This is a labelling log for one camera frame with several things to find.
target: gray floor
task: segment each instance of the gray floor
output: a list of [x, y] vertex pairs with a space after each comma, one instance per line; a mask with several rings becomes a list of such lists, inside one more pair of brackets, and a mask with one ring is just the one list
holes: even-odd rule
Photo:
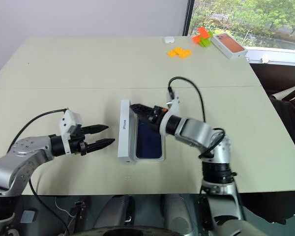
[[[196, 234], [204, 236], [202, 227], [198, 228], [193, 207], [196, 195], [183, 195], [189, 214], [196, 229]], [[78, 224], [78, 230], [84, 231], [93, 228], [102, 207], [112, 196], [68, 196], [57, 198], [61, 208], [69, 210], [76, 201], [84, 200], [87, 205], [86, 217]], [[163, 226], [163, 217], [160, 213], [159, 195], [135, 195], [136, 218], [135, 225], [146, 225], [154, 227]], [[55, 207], [54, 197], [42, 197], [43, 201], [50, 206], [65, 221], [69, 220], [67, 214]], [[19, 204], [16, 223], [19, 222], [23, 209], [32, 209], [37, 212], [36, 220], [30, 224], [18, 224], [16, 227], [24, 236], [57, 236], [63, 232], [61, 223], [48, 211], [46, 211], [33, 196], [23, 196]], [[286, 225], [271, 224], [246, 210], [247, 220], [269, 236], [292, 236], [295, 235], [295, 216], [287, 220]]]

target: robotic arm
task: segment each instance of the robotic arm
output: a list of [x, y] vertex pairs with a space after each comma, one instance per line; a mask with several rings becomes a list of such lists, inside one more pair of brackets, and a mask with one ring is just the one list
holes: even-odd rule
[[85, 134], [99, 133], [105, 125], [82, 126], [77, 113], [66, 110], [59, 124], [61, 136], [28, 137], [17, 141], [0, 158], [0, 232], [14, 219], [14, 208], [35, 169], [55, 156], [80, 153], [85, 155], [110, 145], [114, 139], [92, 144], [84, 142]]
[[178, 141], [201, 152], [201, 191], [205, 191], [206, 195], [201, 196], [199, 212], [201, 224], [206, 230], [219, 236], [265, 236], [244, 221], [234, 181], [236, 173], [230, 168], [231, 144], [223, 129], [213, 129], [196, 119], [177, 117], [172, 108], [150, 108], [141, 104], [130, 107], [140, 120], [156, 132], [173, 135]]

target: window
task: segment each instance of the window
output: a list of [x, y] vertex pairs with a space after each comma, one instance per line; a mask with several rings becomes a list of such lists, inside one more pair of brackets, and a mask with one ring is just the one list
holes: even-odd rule
[[188, 35], [200, 26], [243, 46], [295, 50], [295, 0], [194, 0]]

